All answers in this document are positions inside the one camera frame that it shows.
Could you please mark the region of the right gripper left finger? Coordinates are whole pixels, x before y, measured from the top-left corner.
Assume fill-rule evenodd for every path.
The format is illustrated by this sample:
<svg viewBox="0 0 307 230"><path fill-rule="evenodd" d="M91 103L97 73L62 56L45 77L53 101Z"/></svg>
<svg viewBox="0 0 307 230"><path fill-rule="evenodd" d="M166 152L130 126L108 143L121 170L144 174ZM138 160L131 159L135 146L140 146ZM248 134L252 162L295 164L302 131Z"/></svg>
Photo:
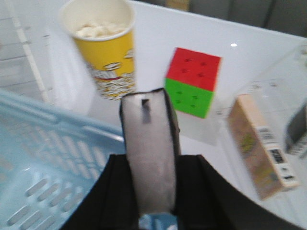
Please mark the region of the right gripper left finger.
<svg viewBox="0 0 307 230"><path fill-rule="evenodd" d="M62 230L138 230L139 211L126 155L112 154Z"/></svg>

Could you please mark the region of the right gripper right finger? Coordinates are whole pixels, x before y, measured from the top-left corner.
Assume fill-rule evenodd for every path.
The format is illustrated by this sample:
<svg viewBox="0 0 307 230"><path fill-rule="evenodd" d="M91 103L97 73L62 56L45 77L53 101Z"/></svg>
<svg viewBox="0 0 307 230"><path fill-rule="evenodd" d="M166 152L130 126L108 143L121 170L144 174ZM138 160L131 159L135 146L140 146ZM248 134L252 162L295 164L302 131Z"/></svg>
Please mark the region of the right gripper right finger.
<svg viewBox="0 0 307 230"><path fill-rule="evenodd" d="M176 181L180 230L299 229L243 195L201 155L176 157Z"/></svg>

